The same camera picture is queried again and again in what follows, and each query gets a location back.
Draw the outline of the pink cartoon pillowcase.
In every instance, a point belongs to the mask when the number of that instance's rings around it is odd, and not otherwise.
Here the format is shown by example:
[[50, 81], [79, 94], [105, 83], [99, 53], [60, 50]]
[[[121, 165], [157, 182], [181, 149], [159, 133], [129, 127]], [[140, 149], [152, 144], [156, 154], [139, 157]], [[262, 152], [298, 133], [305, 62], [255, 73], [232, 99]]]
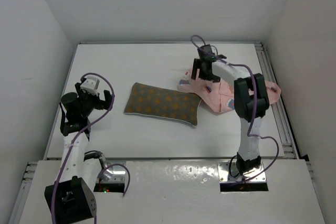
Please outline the pink cartoon pillowcase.
[[235, 109], [234, 88], [226, 81], [211, 82], [191, 78], [191, 70], [188, 70], [180, 79], [177, 89], [186, 93], [197, 94], [206, 105], [216, 114], [223, 114]]

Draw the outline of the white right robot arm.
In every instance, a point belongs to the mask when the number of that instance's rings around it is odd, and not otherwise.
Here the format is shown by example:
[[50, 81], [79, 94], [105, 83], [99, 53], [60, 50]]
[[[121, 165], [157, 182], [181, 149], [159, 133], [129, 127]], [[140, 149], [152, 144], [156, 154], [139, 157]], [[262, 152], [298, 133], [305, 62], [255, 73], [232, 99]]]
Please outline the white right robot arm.
[[191, 78], [211, 82], [226, 80], [234, 87], [234, 107], [240, 118], [240, 146], [236, 154], [238, 175], [261, 165], [259, 151], [260, 126], [270, 103], [265, 78], [254, 74], [245, 64], [230, 63], [225, 56], [213, 53], [210, 44], [197, 47]]

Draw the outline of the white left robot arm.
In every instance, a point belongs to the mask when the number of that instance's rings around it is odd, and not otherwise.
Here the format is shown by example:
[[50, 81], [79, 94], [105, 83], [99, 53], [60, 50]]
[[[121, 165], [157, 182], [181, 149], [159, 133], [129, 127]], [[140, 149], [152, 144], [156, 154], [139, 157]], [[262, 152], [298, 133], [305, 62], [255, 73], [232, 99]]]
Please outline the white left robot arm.
[[44, 192], [53, 223], [76, 223], [97, 215], [93, 190], [104, 156], [101, 152], [86, 153], [91, 131], [89, 115], [93, 110], [108, 110], [114, 99], [105, 90], [101, 100], [98, 86], [98, 78], [86, 77], [76, 83], [75, 92], [61, 97], [64, 150], [55, 182]]

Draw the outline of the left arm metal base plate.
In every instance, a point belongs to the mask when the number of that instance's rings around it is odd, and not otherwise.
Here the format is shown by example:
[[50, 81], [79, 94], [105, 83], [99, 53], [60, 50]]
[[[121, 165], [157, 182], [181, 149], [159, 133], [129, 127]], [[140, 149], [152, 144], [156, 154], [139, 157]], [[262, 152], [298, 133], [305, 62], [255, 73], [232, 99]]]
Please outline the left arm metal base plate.
[[114, 163], [105, 164], [103, 169], [98, 173], [97, 179], [103, 183], [124, 183], [129, 175], [125, 164]]

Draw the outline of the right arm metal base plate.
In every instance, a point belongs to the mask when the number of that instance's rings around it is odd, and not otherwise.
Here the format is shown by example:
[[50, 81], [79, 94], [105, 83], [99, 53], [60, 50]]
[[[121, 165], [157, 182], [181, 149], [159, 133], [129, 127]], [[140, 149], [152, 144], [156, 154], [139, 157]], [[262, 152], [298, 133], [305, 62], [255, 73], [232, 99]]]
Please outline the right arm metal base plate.
[[236, 161], [232, 161], [230, 163], [229, 159], [225, 159], [223, 162], [218, 163], [218, 176], [220, 183], [227, 183], [227, 184], [237, 183], [240, 181], [249, 184], [267, 182], [263, 163], [261, 163], [256, 168], [252, 168], [246, 172], [243, 172], [243, 174], [240, 175], [236, 167]]

